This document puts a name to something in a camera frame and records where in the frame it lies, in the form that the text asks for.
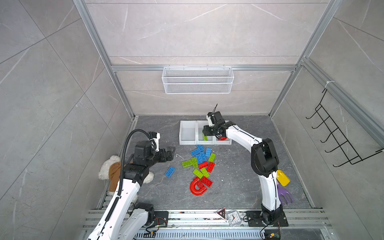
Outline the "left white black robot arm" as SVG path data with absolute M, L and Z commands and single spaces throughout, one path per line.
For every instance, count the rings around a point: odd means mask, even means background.
M 135 146 L 134 153 L 126 161 L 128 144 L 134 133 L 143 133 L 147 139 Z M 172 161 L 175 147 L 159 148 L 160 133 L 132 130 L 124 144 L 121 156 L 121 170 L 117 189 L 114 192 L 101 220 L 88 236 L 89 240 L 132 240 L 139 230 L 155 221 L 154 206 L 138 203 L 130 217 L 124 221 L 129 207 L 150 173 L 150 167 L 157 163 Z

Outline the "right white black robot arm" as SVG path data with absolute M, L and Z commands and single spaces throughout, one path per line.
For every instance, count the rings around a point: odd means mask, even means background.
M 251 153 L 251 167 L 259 176 L 262 190 L 261 219 L 268 226 L 283 213 L 278 197 L 277 170 L 279 158 L 271 139 L 261 139 L 242 130 L 231 121 L 225 121 L 219 111 L 207 114 L 208 125 L 203 127 L 205 136 L 225 137 L 243 146 Z

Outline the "red horseshoe magnet toy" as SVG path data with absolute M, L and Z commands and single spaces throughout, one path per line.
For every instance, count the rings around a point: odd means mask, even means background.
M 190 191 L 195 196 L 201 196 L 207 191 L 207 187 L 199 177 L 195 177 L 190 183 Z

